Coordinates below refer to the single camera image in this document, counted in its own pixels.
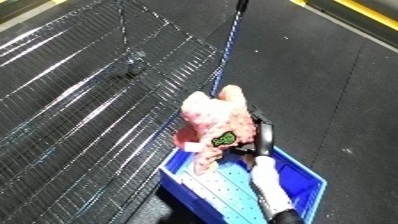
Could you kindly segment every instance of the metal wire grid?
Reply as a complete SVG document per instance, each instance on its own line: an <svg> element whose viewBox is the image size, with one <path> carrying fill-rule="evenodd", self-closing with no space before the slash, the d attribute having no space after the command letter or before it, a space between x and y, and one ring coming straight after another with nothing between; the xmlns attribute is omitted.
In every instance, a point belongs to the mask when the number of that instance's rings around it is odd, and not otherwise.
<svg viewBox="0 0 398 224"><path fill-rule="evenodd" d="M120 223L157 184L219 53L133 1L94 1L0 47L0 221ZM125 39L129 46L126 49Z"/></svg>

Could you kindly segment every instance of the pink plush toy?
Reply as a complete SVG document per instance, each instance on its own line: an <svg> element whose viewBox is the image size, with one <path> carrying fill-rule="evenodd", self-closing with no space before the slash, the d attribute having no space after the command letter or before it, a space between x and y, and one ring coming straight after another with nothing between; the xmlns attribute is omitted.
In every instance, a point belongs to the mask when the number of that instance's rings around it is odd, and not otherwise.
<svg viewBox="0 0 398 224"><path fill-rule="evenodd" d="M188 148L188 145L199 148L194 160L197 175L216 165L223 150L253 142L255 127L238 86L224 87L218 99L195 92L184 101L181 109L190 125L177 131L174 143L180 148Z"/></svg>

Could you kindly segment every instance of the black floor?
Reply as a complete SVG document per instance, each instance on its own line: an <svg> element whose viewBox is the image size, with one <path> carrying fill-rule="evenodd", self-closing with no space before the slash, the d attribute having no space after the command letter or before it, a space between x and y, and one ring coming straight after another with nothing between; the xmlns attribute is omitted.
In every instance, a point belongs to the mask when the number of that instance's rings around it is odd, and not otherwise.
<svg viewBox="0 0 398 224"><path fill-rule="evenodd" d="M232 0L141 2L220 50L235 8ZM251 1L224 83L240 85L276 124L277 145L328 181L314 223L396 223L397 53L290 1ZM160 189L130 223L200 220Z"/></svg>

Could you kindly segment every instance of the hand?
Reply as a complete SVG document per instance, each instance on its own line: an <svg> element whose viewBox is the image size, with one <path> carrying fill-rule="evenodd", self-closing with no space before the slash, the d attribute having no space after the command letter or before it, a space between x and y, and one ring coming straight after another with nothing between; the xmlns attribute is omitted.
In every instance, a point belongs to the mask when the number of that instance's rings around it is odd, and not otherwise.
<svg viewBox="0 0 398 224"><path fill-rule="evenodd" d="M251 171L250 185L258 196L259 204L267 218L293 209L292 203L279 184L279 174L275 169L275 160L268 156L258 156Z"/></svg>

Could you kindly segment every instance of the blue crate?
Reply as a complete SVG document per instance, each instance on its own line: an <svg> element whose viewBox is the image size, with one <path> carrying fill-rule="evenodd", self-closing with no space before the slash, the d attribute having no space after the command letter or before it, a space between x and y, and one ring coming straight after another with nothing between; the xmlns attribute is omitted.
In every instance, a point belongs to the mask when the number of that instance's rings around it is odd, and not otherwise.
<svg viewBox="0 0 398 224"><path fill-rule="evenodd" d="M160 167L161 184L206 223L264 224L250 174L238 156L226 153L217 170L192 172L193 153L175 149ZM305 223L314 218L326 181L275 147L280 183Z"/></svg>

